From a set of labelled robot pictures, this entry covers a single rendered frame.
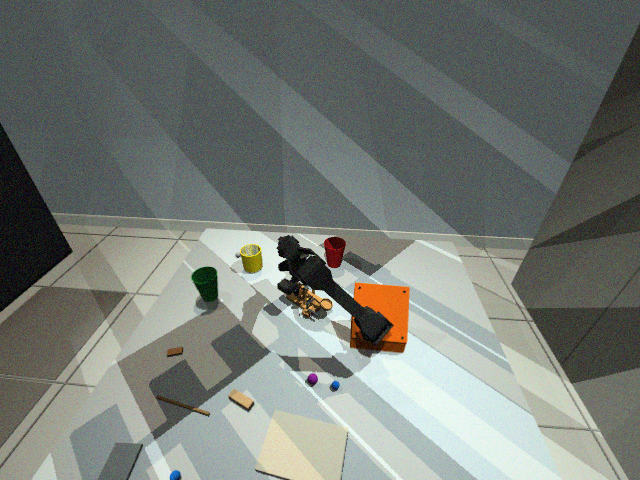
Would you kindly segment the dark red cup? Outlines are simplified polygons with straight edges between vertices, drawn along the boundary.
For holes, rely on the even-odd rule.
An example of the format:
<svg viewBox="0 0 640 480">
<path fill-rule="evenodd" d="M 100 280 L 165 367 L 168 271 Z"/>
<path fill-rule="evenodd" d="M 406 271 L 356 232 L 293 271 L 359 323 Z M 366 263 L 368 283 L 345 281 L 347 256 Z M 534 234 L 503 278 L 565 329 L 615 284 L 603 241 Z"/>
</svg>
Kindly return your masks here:
<svg viewBox="0 0 640 480">
<path fill-rule="evenodd" d="M 327 264 L 331 268 L 341 265 L 346 242 L 339 237 L 330 237 L 324 241 Z"/>
</svg>

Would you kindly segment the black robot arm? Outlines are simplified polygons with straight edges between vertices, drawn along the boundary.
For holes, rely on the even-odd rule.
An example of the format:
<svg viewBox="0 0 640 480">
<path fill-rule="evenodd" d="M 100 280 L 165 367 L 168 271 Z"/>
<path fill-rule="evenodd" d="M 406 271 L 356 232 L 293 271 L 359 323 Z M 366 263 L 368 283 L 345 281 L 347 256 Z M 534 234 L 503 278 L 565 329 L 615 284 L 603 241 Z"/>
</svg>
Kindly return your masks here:
<svg viewBox="0 0 640 480">
<path fill-rule="evenodd" d="M 326 262 L 313 250 L 300 247 L 299 241 L 293 236 L 280 236 L 278 241 L 278 255 L 286 258 L 278 264 L 279 271 L 289 271 L 305 286 L 327 293 L 355 318 L 354 322 L 361 330 L 362 338 L 367 342 L 377 346 L 394 327 L 379 311 L 376 312 L 369 306 L 362 307 L 342 289 L 333 280 L 331 270 L 325 266 Z M 309 258 L 306 259 L 306 257 Z M 296 266 L 301 267 L 296 271 Z"/>
</svg>

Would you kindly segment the green cup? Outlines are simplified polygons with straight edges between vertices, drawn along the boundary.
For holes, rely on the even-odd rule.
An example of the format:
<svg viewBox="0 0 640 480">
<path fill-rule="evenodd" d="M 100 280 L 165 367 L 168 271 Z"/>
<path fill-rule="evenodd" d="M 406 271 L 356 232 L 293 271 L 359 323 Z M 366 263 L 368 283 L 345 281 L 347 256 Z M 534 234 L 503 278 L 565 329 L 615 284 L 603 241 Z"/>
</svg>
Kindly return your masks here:
<svg viewBox="0 0 640 480">
<path fill-rule="evenodd" d="M 217 270 L 201 267 L 192 274 L 192 280 L 204 302 L 212 302 L 218 297 Z"/>
</svg>

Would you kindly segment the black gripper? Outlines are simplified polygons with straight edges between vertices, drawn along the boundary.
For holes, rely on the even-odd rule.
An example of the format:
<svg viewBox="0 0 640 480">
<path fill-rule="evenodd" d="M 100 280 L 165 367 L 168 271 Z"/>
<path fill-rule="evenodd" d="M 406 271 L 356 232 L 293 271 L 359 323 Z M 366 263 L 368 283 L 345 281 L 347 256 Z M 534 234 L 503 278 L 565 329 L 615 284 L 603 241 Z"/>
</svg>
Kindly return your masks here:
<svg viewBox="0 0 640 480">
<path fill-rule="evenodd" d="M 294 293 L 294 295 L 297 297 L 300 290 L 300 287 L 297 286 L 299 280 L 292 273 L 290 273 L 290 275 L 292 275 L 291 280 L 289 281 L 286 278 L 283 279 L 277 284 L 277 288 L 286 295 L 291 295 L 292 293 Z"/>
</svg>

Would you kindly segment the yellow mug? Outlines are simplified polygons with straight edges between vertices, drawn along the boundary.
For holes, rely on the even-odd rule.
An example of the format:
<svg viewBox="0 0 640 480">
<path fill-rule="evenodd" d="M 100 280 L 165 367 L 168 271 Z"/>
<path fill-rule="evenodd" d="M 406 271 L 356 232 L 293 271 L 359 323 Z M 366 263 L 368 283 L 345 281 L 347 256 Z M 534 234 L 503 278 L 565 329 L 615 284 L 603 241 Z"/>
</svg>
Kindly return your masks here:
<svg viewBox="0 0 640 480">
<path fill-rule="evenodd" d="M 256 244 L 248 244 L 240 249 L 244 271 L 249 274 L 262 270 L 261 247 Z"/>
</svg>

